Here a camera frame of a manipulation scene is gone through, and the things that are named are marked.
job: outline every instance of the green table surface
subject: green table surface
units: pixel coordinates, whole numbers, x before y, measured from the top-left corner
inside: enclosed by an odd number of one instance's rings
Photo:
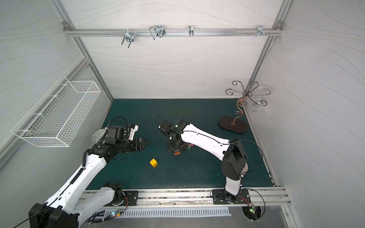
[[[237,134],[218,125],[220,116],[235,116],[236,99],[115,99],[110,107],[103,127],[116,115],[123,115],[128,123],[139,126],[135,138],[142,137],[150,142],[143,150],[129,152],[127,160],[111,160],[92,180],[87,189],[100,189],[107,182],[119,183],[124,189],[155,188],[219,188],[226,184],[222,174],[222,162],[209,152],[192,146],[180,155],[168,152],[168,138],[158,131],[162,121],[174,123],[186,120],[197,128],[224,139],[237,138],[255,142],[251,129]],[[241,120],[247,123],[245,116]],[[112,125],[124,126],[121,118]],[[249,170],[261,162],[260,151],[250,142],[242,142],[247,153]],[[118,154],[117,158],[126,157]],[[152,159],[158,162],[153,168]],[[244,187],[272,187],[264,163],[242,179]]]

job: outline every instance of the wire basket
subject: wire basket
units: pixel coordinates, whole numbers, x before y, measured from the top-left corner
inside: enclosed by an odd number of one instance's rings
[[[45,94],[11,133],[37,147],[69,147],[101,91],[94,81],[64,76],[49,91],[56,92]]]

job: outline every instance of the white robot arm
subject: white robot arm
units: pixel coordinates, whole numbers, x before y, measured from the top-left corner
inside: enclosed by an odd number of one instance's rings
[[[240,186],[241,177],[247,172],[247,155],[237,139],[221,139],[206,133],[193,124],[182,119],[172,124],[166,120],[158,126],[161,133],[169,137],[167,142],[170,152],[184,150],[188,144],[194,144],[210,152],[222,161],[222,173],[226,175],[225,190],[228,199],[235,203]]]
[[[93,178],[119,152],[141,151],[149,143],[133,139],[138,126],[110,126],[103,137],[83,154],[82,164],[68,181],[44,204],[35,204],[29,211],[31,228],[78,228],[98,209],[108,203],[120,205],[126,200],[119,184],[107,183],[94,195],[76,205]]]

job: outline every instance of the black mounting plate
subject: black mounting plate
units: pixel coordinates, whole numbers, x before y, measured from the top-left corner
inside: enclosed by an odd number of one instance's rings
[[[224,189],[213,189],[211,195],[213,197],[213,204],[231,204],[226,199],[226,193],[225,193]],[[248,202],[251,202],[249,191],[247,189],[240,189],[237,194],[237,197],[238,197],[238,202],[236,204],[246,204],[247,205],[246,201],[244,201],[240,197],[244,198]]]
[[[234,121],[234,117],[230,117],[230,116],[221,116],[218,119],[218,124],[219,126],[221,126],[224,129],[230,130],[230,131],[234,131],[236,133],[245,133],[249,127],[248,125],[240,120],[240,119],[236,119],[236,121],[234,122],[234,125],[232,125],[231,123]]]
[[[135,206],[137,204],[137,198],[138,198],[138,191],[123,191],[125,196],[128,198],[128,206]],[[118,206],[126,206],[127,201],[124,200],[123,203],[121,203]],[[105,206],[114,206],[111,203],[106,204]]]

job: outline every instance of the small colored block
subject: small colored block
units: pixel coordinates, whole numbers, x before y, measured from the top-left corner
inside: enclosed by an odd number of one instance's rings
[[[155,159],[152,159],[152,160],[150,161],[150,163],[151,163],[151,165],[152,165],[153,167],[156,167],[156,165],[157,165],[157,161],[156,161]]]

